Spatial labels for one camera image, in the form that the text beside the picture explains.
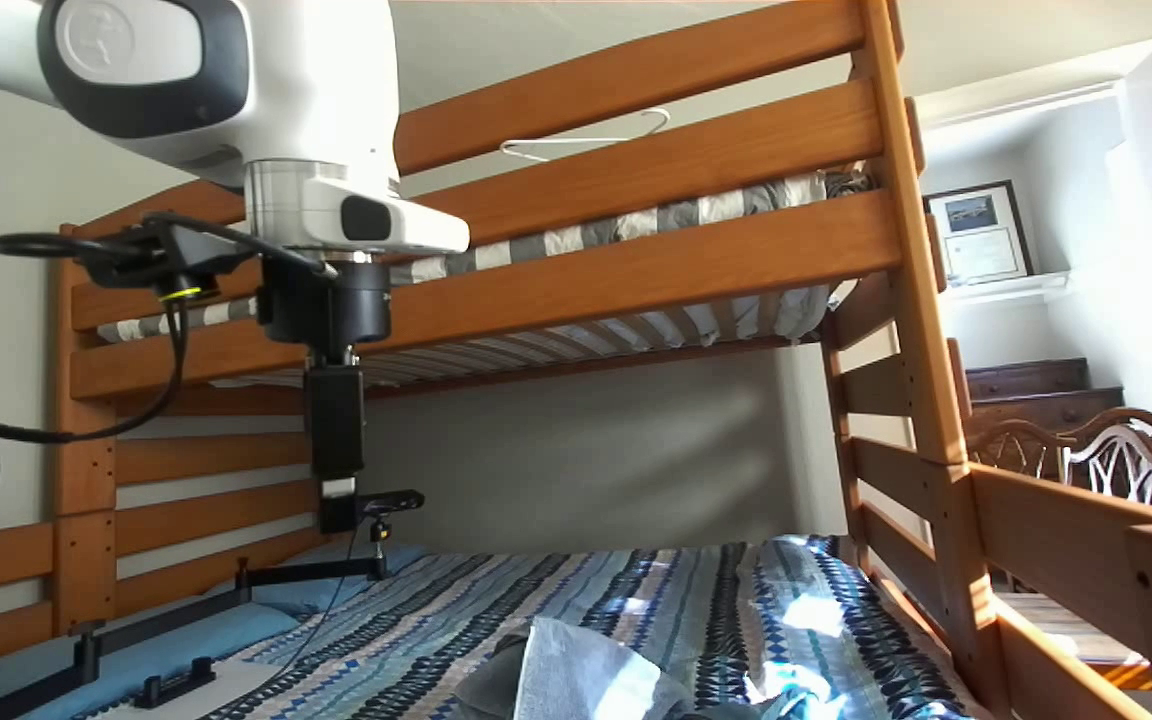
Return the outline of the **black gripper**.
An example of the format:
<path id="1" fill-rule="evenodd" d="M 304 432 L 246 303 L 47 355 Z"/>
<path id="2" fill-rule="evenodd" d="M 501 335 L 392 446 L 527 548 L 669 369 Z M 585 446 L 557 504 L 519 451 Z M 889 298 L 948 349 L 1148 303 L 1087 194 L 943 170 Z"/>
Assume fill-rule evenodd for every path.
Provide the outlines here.
<path id="1" fill-rule="evenodd" d="M 358 349 L 392 330 L 389 272 L 375 265 L 264 260 L 260 323 L 276 343 L 304 343 L 304 428 L 316 480 L 316 523 L 359 523 L 365 369 Z"/>

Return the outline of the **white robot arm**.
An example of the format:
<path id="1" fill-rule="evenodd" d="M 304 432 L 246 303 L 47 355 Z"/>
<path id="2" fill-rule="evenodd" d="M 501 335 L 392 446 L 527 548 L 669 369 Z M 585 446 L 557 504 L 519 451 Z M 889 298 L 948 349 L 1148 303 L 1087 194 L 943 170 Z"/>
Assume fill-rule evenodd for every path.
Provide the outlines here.
<path id="1" fill-rule="evenodd" d="M 389 0 L 0 0 L 0 91 L 246 194 L 246 215 L 152 215 L 103 241 L 9 230 L 4 255 L 72 255 L 103 287 L 207 291 L 264 269 L 260 323 L 308 352 L 316 523 L 359 492 L 358 349 L 389 330 L 389 250 L 459 250 L 467 223 L 399 190 Z"/>

